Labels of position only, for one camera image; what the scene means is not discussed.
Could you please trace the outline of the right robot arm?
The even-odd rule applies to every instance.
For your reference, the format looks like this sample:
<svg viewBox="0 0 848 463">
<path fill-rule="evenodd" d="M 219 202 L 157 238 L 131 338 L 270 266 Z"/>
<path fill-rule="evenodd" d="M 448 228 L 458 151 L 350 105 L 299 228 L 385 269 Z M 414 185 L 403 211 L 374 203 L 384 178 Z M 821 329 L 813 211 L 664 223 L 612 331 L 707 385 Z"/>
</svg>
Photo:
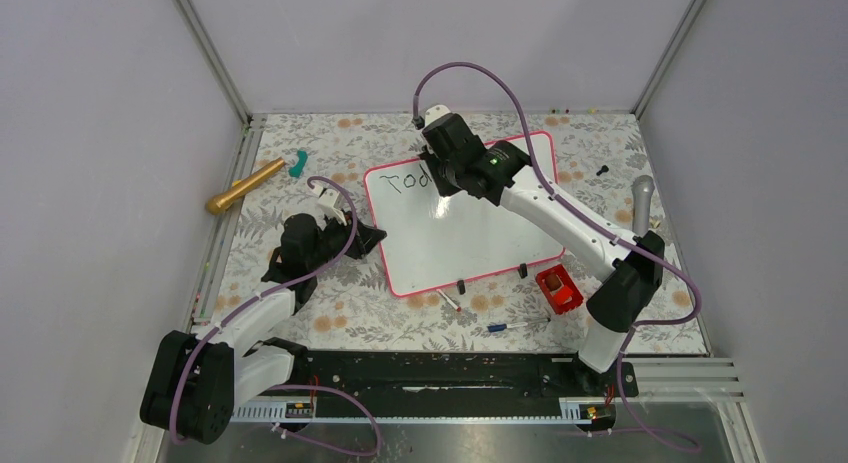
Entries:
<svg viewBox="0 0 848 463">
<path fill-rule="evenodd" d="M 542 171 L 530 141 L 486 145 L 460 115 L 443 108 L 414 117 L 413 124 L 427 144 L 421 157 L 441 194 L 464 192 L 524 218 L 600 281 L 586 302 L 593 322 L 573 379 L 583 393 L 601 393 L 613 381 L 612 366 L 632 325 L 661 286 L 663 239 L 617 227 L 562 190 Z"/>
</svg>

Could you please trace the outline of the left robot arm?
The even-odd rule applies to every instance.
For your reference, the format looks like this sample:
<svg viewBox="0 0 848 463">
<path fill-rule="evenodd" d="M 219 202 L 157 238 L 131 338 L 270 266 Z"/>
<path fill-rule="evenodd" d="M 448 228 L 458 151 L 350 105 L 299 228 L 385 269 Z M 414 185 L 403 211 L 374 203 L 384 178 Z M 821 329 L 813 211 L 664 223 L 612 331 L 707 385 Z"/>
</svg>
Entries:
<svg viewBox="0 0 848 463">
<path fill-rule="evenodd" d="M 287 218 L 247 308 L 209 329 L 174 330 L 162 338 L 140 420 L 211 444 L 252 398 L 276 385 L 288 394 L 304 390 L 314 380 L 307 348 L 271 336 L 271 329 L 305 306 L 329 263 L 343 256 L 360 260 L 386 236 L 349 211 L 322 222 L 306 213 Z"/>
</svg>

